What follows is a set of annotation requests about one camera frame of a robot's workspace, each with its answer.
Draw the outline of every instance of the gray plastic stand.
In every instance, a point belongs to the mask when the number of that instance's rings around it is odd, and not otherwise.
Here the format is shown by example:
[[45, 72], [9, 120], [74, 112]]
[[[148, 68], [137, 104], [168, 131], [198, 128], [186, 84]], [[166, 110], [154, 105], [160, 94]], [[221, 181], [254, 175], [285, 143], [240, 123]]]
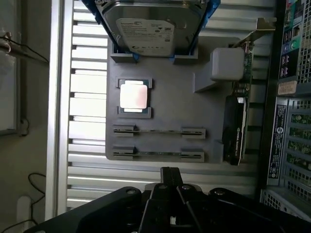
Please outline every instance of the gray plastic stand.
[[[193, 93], [193, 73], [201, 70], [209, 61], [209, 54], [217, 47], [227, 47], [238, 38], [200, 37], [198, 59], [194, 65], [174, 65], [166, 58], [140, 57], [136, 64], [116, 63], [108, 59], [106, 156], [112, 160], [208, 162], [223, 161], [222, 137], [225, 98], [231, 93], [231, 83], [219, 88]], [[152, 108], [150, 119], [122, 118], [116, 111], [120, 105], [119, 79], [152, 78], [153, 88], [148, 97]], [[136, 125], [144, 130], [174, 130], [182, 128], [206, 129], [206, 137], [184, 138], [177, 134], [142, 133], [120, 137], [114, 134], [116, 125]], [[137, 156], [135, 151], [149, 151], [148, 156]], [[180, 153], [180, 156], [168, 155]]]

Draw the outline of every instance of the sticker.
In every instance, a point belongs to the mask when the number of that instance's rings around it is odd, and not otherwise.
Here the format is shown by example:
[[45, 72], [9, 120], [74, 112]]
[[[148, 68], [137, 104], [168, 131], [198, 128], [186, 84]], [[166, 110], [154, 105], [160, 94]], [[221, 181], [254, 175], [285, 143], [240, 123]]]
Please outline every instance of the sticker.
[[117, 26], [131, 52], [144, 56], [173, 54], [174, 25], [169, 22], [120, 18]]
[[295, 94], [297, 89], [297, 81], [280, 83], [278, 85], [278, 95]]
[[280, 174], [283, 139], [285, 133], [287, 106], [278, 104], [274, 120], [273, 139], [271, 144], [271, 156], [269, 165], [269, 178], [278, 179]]

